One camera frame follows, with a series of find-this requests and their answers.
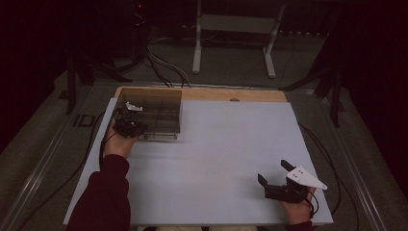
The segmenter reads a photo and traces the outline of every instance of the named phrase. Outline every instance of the white tabletop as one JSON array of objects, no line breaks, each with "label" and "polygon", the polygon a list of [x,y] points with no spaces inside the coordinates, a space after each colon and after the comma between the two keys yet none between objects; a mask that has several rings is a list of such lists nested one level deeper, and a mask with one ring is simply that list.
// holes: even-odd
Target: white tabletop
[{"label": "white tabletop", "polygon": [[[99,143],[115,107],[108,106],[64,223],[99,169]],[[290,103],[183,100],[177,141],[140,141],[128,159],[128,194],[136,225],[270,225],[286,223],[279,202],[257,181],[284,185],[286,160],[316,175]],[[314,224],[331,223],[321,190]]]}]

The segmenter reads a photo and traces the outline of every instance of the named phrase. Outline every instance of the hand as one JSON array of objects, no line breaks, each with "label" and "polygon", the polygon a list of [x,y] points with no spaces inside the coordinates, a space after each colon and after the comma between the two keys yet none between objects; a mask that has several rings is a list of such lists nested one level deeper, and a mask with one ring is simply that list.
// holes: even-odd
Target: hand
[{"label": "hand", "polygon": [[139,138],[123,138],[116,133],[114,130],[114,125],[111,124],[105,139],[108,139],[108,141],[105,143],[105,155],[114,154],[127,159],[130,155],[133,144],[138,141]]},{"label": "hand", "polygon": [[[309,188],[309,194],[307,199],[312,201],[313,194],[316,188]],[[281,201],[282,207],[285,209],[286,216],[288,217],[289,224],[299,224],[310,220],[311,207],[305,200],[298,204],[292,204]]]}]

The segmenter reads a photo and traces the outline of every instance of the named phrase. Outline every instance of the maroon sleeve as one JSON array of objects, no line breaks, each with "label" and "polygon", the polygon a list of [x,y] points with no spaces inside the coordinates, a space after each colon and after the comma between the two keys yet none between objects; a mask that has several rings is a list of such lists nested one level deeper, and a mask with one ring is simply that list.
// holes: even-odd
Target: maroon sleeve
[{"label": "maroon sleeve", "polygon": [[100,172],[94,172],[72,211],[67,231],[129,231],[129,163],[118,155],[107,155]]},{"label": "maroon sleeve", "polygon": [[299,224],[287,225],[286,231],[312,231],[312,222],[307,221]]}]

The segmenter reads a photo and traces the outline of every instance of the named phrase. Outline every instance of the dark background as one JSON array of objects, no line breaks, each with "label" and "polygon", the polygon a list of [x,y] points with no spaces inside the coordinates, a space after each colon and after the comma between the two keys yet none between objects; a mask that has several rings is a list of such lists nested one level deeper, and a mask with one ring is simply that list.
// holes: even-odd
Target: dark background
[{"label": "dark background", "polygon": [[[181,38],[183,26],[195,23],[195,1],[141,2],[146,21],[173,37]],[[216,13],[226,9],[229,1],[206,2],[203,10]],[[113,48],[106,41],[129,33],[127,4],[109,0],[0,3],[0,115],[5,124],[0,151],[53,91],[54,80],[66,70],[67,49],[81,47],[99,61],[109,59]],[[231,7],[228,13],[267,16],[265,4],[261,10]],[[281,24],[286,34],[328,36],[313,70],[342,64],[344,87],[406,196],[407,12],[402,1],[312,1],[288,5]],[[350,38],[350,44],[344,44]]]}]

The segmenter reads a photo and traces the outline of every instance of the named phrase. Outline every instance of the cable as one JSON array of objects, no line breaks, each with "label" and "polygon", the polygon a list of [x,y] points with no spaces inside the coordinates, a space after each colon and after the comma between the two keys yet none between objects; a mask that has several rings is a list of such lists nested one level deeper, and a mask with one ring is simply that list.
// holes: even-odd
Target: cable
[{"label": "cable", "polygon": [[108,128],[107,128],[106,131],[105,131],[105,136],[104,136],[104,138],[102,139],[101,144],[99,145],[99,158],[98,158],[98,161],[99,161],[99,169],[100,169],[100,170],[102,170],[102,164],[103,164],[103,158],[104,158],[103,151],[105,150],[105,145],[106,145],[106,143],[107,143],[114,135],[117,134],[117,132],[114,132],[112,135],[110,135],[110,136],[105,140],[106,135],[108,134],[108,131],[109,131],[110,126],[111,126],[111,125],[108,125]]},{"label": "cable", "polygon": [[311,193],[311,192],[309,192],[309,194],[311,194],[312,195],[312,197],[315,199],[315,201],[316,201],[316,205],[318,206],[317,208],[316,208],[316,210],[315,210],[315,206],[312,204],[312,202],[310,201],[310,200],[308,200],[308,199],[305,199],[305,201],[310,205],[310,207],[312,208],[312,210],[310,211],[310,218],[313,218],[313,216],[319,211],[319,201],[318,201],[318,199],[316,198],[316,196],[313,194],[313,193]]},{"label": "cable", "polygon": [[138,61],[138,62],[131,62],[130,64],[115,67],[114,71],[118,72],[120,74],[126,74],[126,73],[129,73],[130,71],[138,68],[141,65],[141,63],[142,63],[142,59],[140,59],[140,61]]},{"label": "cable", "polygon": [[146,55],[145,58],[150,62],[150,66],[153,68],[154,72],[156,73],[156,76],[159,77],[159,79],[161,79],[162,82],[165,83],[165,85],[168,88],[173,88],[173,85],[171,84],[171,82],[165,76],[163,76],[160,69],[156,67],[155,63],[150,59],[150,57]]},{"label": "cable", "polygon": [[169,68],[169,69],[173,70],[174,72],[176,72],[176,73],[181,77],[183,84],[184,84],[184,82],[186,82],[187,85],[191,88],[189,76],[187,75],[187,73],[186,73],[185,71],[183,71],[182,69],[180,69],[179,67],[177,67],[177,66],[175,66],[175,65],[173,65],[173,64],[170,64],[169,62],[167,62],[165,59],[159,57],[158,55],[153,54],[153,52],[150,50],[149,47],[147,47],[147,51],[148,51],[148,53],[150,53],[157,61],[159,61],[159,64],[160,64],[160,65],[162,65],[162,66],[164,66],[164,67],[166,67],[166,68]]},{"label": "cable", "polygon": [[[285,73],[286,73],[286,69],[287,69],[287,67],[288,67],[288,64],[289,64],[289,62],[291,61],[291,59],[293,58],[293,55],[294,55],[294,48],[295,48],[297,36],[298,36],[298,33],[295,33],[295,34],[294,34],[294,39],[293,39],[293,41],[292,41],[292,51],[291,51],[291,55],[290,55],[290,57],[286,60],[286,63],[285,63],[285,65],[284,65],[284,68],[283,68],[283,71],[282,71],[282,76],[280,77],[279,83],[278,83],[278,84],[275,84],[275,85],[273,85],[273,86],[268,86],[269,88],[277,88],[277,87],[279,87],[279,86],[282,84],[283,79],[285,78]],[[245,79],[246,79],[247,75],[248,75],[252,70],[254,70],[262,61],[260,61],[259,63],[257,63],[254,67],[252,67],[252,68],[245,74],[245,76],[243,77],[243,80],[242,80],[242,85],[243,85],[243,83],[245,82]],[[254,87],[264,87],[264,86],[250,85],[248,88],[251,89],[251,88],[254,88]]]},{"label": "cable", "polygon": [[341,202],[341,190],[340,190],[340,184],[344,187],[345,192],[347,193],[351,204],[354,208],[354,212],[356,214],[356,230],[358,231],[360,229],[360,218],[359,218],[359,214],[358,214],[358,210],[357,210],[357,206],[356,203],[354,202],[350,191],[348,190],[347,186],[345,185],[345,182],[342,180],[342,178],[340,178],[339,174],[337,173],[337,170],[335,169],[335,166],[333,164],[333,160],[331,159],[327,149],[324,147],[324,145],[321,143],[320,139],[318,137],[316,137],[316,135],[309,130],[306,126],[302,125],[301,123],[297,122],[297,124],[304,130],[306,131],[306,133],[310,136],[310,138],[312,139],[312,141],[315,143],[315,145],[318,147],[320,153],[322,154],[322,156],[324,157],[325,161],[328,163],[328,165],[332,168],[333,173],[335,175],[336,178],[336,182],[338,184],[338,190],[339,190],[339,198],[338,198],[338,202],[335,206],[335,209],[331,212],[332,216],[337,212],[339,206],[340,206],[340,202]]},{"label": "cable", "polygon": [[63,187],[65,187],[65,185],[72,180],[72,178],[78,173],[78,171],[84,166],[85,162],[87,161],[89,152],[90,152],[90,148],[91,148],[91,143],[92,143],[92,138],[93,138],[93,132],[95,131],[96,128],[96,124],[98,123],[98,121],[100,120],[100,118],[102,117],[102,115],[105,114],[105,112],[101,113],[98,118],[96,119],[95,123],[92,126],[92,130],[90,132],[90,136],[89,136],[89,141],[88,141],[88,147],[87,147],[87,151],[86,154],[81,162],[81,164],[72,172],[72,174],[56,189],[54,190],[45,200],[43,200],[38,206],[37,208],[28,216],[26,217],[18,226],[18,228],[16,229],[16,231],[21,231],[24,226],[27,224],[27,222],[36,214],[36,212],[38,212],[39,209],[42,208],[42,206],[44,206],[52,197],[54,197]]},{"label": "cable", "polygon": [[155,42],[159,42],[161,40],[167,40],[167,39],[173,39],[172,37],[162,37],[162,38],[157,38],[155,40],[150,40],[149,43],[155,43]]},{"label": "cable", "polygon": [[237,46],[237,45],[250,45],[250,42],[255,40],[255,38],[259,37],[259,34],[249,34],[246,38],[234,38],[232,35],[232,32],[219,32],[215,36],[211,38],[205,39],[209,44],[203,44],[203,46],[215,46],[215,47],[226,47],[226,46]]}]

